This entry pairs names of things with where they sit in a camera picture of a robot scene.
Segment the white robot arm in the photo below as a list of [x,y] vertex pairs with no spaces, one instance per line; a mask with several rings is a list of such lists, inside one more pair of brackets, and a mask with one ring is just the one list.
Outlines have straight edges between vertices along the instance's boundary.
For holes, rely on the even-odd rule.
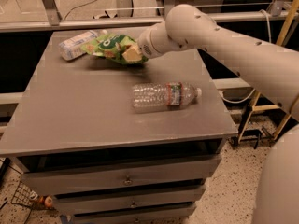
[[[201,49],[299,120],[299,52],[220,27],[190,5],[173,7],[129,48],[129,61]],[[260,177],[252,224],[299,224],[299,126],[271,148]]]

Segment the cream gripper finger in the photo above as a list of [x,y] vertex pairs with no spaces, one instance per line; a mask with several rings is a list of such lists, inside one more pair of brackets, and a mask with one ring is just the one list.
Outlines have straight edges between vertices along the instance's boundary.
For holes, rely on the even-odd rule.
[[127,62],[138,62],[142,59],[142,52],[138,45],[131,45],[123,54],[122,57]]

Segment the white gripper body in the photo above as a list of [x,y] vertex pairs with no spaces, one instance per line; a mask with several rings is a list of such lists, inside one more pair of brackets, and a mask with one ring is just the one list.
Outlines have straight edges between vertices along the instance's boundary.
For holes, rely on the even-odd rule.
[[153,59],[158,56],[157,51],[153,47],[151,43],[151,29],[148,28],[144,32],[141,33],[139,38],[137,39],[137,44],[139,46],[139,50],[142,54],[148,59]]

